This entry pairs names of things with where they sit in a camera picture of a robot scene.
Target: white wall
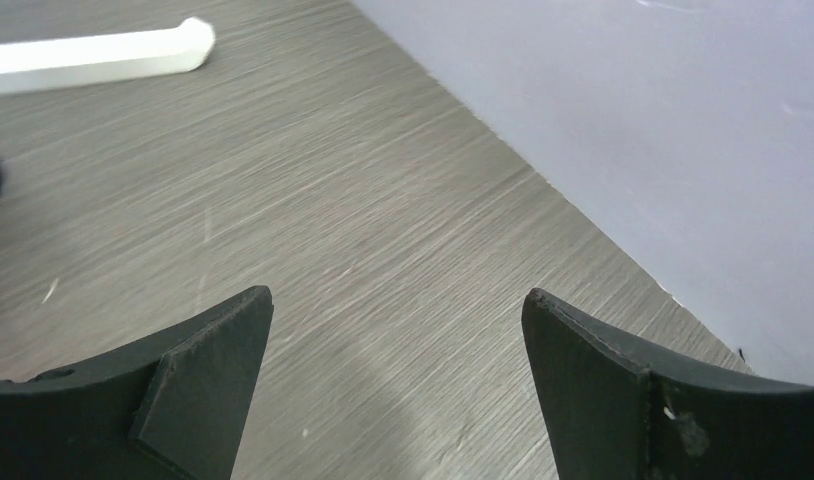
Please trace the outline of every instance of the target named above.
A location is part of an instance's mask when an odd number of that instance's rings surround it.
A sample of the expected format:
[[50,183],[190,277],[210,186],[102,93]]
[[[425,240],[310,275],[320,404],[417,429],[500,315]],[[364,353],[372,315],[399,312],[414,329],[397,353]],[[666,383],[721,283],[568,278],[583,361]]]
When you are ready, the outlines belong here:
[[749,365],[814,384],[814,0],[356,0]]

